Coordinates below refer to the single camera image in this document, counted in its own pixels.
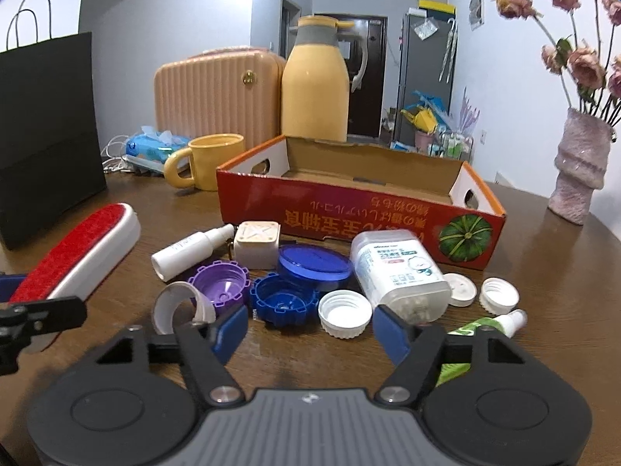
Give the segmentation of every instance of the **black paper bag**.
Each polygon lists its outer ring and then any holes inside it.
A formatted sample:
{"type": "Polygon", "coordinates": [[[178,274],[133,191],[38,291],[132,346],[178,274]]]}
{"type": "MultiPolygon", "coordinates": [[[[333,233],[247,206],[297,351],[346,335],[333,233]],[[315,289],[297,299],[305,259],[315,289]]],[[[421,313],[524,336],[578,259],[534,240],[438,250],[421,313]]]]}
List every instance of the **black paper bag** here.
{"type": "Polygon", "coordinates": [[[17,249],[106,188],[91,34],[0,53],[0,239],[17,249]]]}

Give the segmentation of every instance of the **refrigerator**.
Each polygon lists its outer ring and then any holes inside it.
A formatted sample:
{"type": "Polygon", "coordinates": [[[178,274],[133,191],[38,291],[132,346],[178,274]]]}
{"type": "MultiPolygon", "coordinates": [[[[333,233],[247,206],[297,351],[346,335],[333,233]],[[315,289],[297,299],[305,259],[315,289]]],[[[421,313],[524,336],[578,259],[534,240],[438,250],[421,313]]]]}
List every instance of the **refrigerator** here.
{"type": "Polygon", "coordinates": [[[440,71],[448,42],[451,24],[446,13],[436,13],[433,18],[438,27],[432,36],[421,40],[414,29],[425,21],[425,17],[406,14],[403,19],[403,45],[401,48],[401,70],[399,72],[399,95],[397,98],[397,118],[395,120],[394,139],[406,145],[414,146],[414,127],[403,117],[401,109],[419,101],[412,91],[418,90],[442,99],[448,112],[453,91],[453,72],[446,83],[449,59],[442,81],[440,71]]]}

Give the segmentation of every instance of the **white cable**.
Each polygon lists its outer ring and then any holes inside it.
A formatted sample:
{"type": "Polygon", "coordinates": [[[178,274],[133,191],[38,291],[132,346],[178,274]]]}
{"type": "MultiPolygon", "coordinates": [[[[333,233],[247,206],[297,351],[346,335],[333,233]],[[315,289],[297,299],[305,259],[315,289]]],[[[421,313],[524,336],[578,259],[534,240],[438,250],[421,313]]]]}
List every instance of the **white cable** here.
{"type": "Polygon", "coordinates": [[[127,141],[130,136],[128,135],[117,135],[113,136],[110,141],[106,144],[106,146],[101,149],[99,155],[102,158],[108,158],[103,163],[104,173],[114,173],[116,171],[133,171],[131,165],[127,163],[125,160],[125,146],[127,145],[127,141]],[[110,154],[110,147],[112,145],[120,145],[120,150],[118,155],[110,154]]]}

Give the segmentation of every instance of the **yellow thermos jug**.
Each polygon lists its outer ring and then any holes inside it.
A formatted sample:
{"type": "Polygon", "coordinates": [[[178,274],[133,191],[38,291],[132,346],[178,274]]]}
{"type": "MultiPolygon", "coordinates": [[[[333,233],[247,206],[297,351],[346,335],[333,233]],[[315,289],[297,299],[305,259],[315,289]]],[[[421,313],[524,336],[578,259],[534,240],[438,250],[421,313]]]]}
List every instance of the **yellow thermos jug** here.
{"type": "Polygon", "coordinates": [[[344,31],[354,24],[317,15],[298,21],[296,44],[283,73],[283,135],[347,140],[350,78],[338,40],[361,42],[362,67],[353,78],[352,92],[360,88],[368,61],[366,37],[344,31]]]}

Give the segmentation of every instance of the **pink vase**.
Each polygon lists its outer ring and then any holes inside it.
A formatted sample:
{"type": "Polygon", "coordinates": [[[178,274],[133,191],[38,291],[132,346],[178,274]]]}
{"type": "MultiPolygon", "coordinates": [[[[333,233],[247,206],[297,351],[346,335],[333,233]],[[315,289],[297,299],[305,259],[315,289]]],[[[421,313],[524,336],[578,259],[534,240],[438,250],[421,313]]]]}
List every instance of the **pink vase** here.
{"type": "Polygon", "coordinates": [[[558,145],[557,188],[548,208],[574,224],[583,225],[594,190],[604,186],[611,151],[612,128],[601,119],[570,108],[558,145]]]}

